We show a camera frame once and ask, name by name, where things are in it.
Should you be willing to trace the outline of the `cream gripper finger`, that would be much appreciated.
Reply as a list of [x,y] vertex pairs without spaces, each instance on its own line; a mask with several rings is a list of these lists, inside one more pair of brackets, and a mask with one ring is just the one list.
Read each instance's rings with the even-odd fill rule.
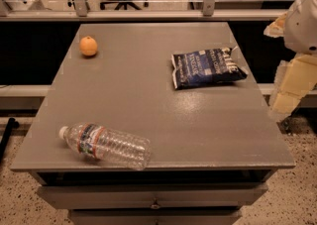
[[283,13],[264,29],[264,35],[272,38],[280,38],[284,36],[284,22],[286,14]]
[[300,98],[291,93],[274,93],[269,99],[269,107],[280,114],[291,114],[300,102]]

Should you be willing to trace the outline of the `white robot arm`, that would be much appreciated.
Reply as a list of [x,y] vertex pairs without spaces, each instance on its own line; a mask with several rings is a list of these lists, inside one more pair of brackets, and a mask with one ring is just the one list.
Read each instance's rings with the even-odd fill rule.
[[264,29],[264,34],[283,37],[285,47],[295,52],[290,62],[280,62],[269,99],[270,113],[281,120],[317,84],[317,0],[295,0]]

